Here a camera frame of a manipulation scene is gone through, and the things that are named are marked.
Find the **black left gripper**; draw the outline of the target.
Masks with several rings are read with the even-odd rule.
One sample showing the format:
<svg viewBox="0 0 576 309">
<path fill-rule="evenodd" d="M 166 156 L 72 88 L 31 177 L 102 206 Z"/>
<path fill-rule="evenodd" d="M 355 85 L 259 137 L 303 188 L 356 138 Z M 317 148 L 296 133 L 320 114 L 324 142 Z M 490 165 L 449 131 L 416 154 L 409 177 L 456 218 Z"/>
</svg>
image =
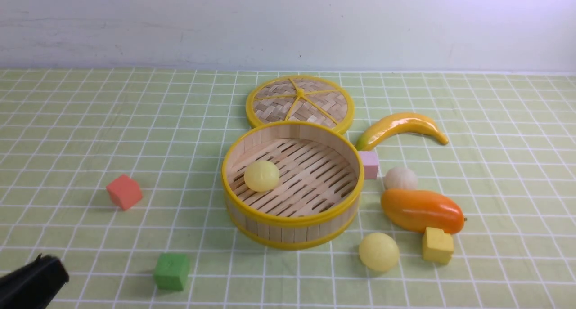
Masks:
<svg viewBox="0 0 576 309">
<path fill-rule="evenodd" d="M 70 280 L 57 256 L 39 254 L 35 260 L 0 279 L 2 309 L 45 309 Z"/>
</svg>

